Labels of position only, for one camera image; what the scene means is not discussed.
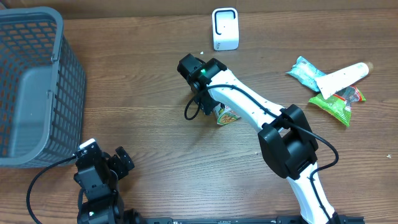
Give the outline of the cup noodles container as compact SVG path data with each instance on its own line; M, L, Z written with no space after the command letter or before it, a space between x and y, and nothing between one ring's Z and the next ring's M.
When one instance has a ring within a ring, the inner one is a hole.
M235 111L233 111L229 106L226 106L222 103L215 106L213 112L215 114L216 123L221 126L232 123L240 118L240 116Z

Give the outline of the green tissue pack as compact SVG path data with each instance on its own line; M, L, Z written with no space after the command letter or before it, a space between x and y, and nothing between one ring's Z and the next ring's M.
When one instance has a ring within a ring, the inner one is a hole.
M325 73L316 68L302 56L299 56L297 58L296 64L292 66L291 70L288 71L287 74L293 76L302 85L308 87L315 92L320 91L315 79L325 76Z

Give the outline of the white tube gold cap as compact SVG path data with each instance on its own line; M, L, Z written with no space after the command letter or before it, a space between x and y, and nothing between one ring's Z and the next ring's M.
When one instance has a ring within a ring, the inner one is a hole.
M322 97L327 100L336 92L356 83L373 71L371 62L359 62L349 67L342 68L328 75L315 78Z

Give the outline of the green snack bag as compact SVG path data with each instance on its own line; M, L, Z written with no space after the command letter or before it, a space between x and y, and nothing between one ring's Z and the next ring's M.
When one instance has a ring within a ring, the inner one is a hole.
M346 127L349 127L351 121L351 110L352 104L355 102L365 102L366 99L361 91L355 86L348 86L328 99L324 99L322 94L319 93L309 99L309 103L317 105L321 109L325 110L338 121L343 123Z

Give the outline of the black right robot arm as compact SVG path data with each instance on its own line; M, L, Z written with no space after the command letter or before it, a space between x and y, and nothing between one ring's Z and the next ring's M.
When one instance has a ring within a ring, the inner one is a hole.
M296 105L284 108L239 81L219 60L208 62L187 54L177 71L190 85L198 110L211 114L219 104L229 106L256 131L268 167L287 179L307 223L337 223L338 214L328 202L318 172L318 143L331 144L314 134L303 111Z

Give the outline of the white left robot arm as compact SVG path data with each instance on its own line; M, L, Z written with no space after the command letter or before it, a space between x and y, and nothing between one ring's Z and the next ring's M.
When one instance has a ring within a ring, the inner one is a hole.
M98 146L77 152L75 182L81 187L78 196L78 224L145 224L147 221L135 209L124 209L119 193L119 181L134 168L123 147L110 156Z

